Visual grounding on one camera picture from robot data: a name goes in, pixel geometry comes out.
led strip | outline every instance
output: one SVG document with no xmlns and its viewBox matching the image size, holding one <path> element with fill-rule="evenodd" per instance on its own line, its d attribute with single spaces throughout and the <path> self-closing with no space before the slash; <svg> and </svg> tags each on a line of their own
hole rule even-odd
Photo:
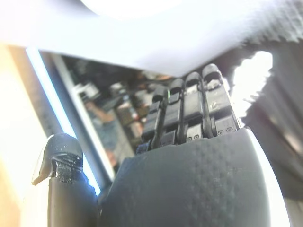
<svg viewBox="0 0 303 227">
<path fill-rule="evenodd" d="M 28 47 L 26 49 L 27 55 L 32 62 L 32 65 L 34 67 L 34 70 L 37 74 L 37 77 L 42 85 L 42 88 L 53 108 L 53 111 L 59 121 L 59 124 L 61 125 L 63 131 L 70 136 L 77 138 L 75 135 L 75 132 L 71 126 L 71 123 L 63 109 L 63 106 L 60 102 L 60 99 L 56 93 L 56 90 L 53 86 L 53 83 L 48 75 L 48 72 L 45 68 L 45 65 L 43 63 L 43 60 L 41 58 L 41 55 L 39 51 L 36 48 Z M 96 195 L 100 194 L 100 188 L 97 184 L 97 181 L 94 177 L 94 174 L 89 166 L 89 163 L 87 162 L 87 159 L 85 155 L 83 155 L 83 171 L 87 178 L 89 179 L 89 184 L 95 188 Z"/>
</svg>

back of robotic hand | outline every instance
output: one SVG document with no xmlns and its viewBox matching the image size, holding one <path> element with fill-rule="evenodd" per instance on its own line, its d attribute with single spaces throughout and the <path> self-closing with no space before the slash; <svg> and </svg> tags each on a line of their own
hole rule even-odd
<svg viewBox="0 0 303 227">
<path fill-rule="evenodd" d="M 77 141 L 51 137 L 23 226 L 289 226 L 271 166 L 253 133 L 240 129 L 215 65 L 157 87 L 142 141 L 99 212 Z"/>
</svg>

